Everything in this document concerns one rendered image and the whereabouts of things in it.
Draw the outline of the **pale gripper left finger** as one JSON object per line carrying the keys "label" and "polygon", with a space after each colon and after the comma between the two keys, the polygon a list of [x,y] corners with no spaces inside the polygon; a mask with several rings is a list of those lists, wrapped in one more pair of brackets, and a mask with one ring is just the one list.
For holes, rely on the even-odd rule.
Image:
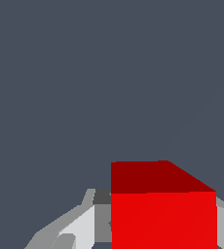
{"label": "pale gripper left finger", "polygon": [[87,189],[80,205],[37,231],[24,249],[93,249],[111,242],[111,191]]}

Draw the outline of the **red cube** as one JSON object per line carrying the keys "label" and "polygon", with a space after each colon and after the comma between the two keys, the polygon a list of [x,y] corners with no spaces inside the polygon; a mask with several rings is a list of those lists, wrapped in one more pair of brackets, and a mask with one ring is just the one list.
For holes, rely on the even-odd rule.
{"label": "red cube", "polygon": [[216,191],[168,160],[111,164],[112,249],[217,249]]}

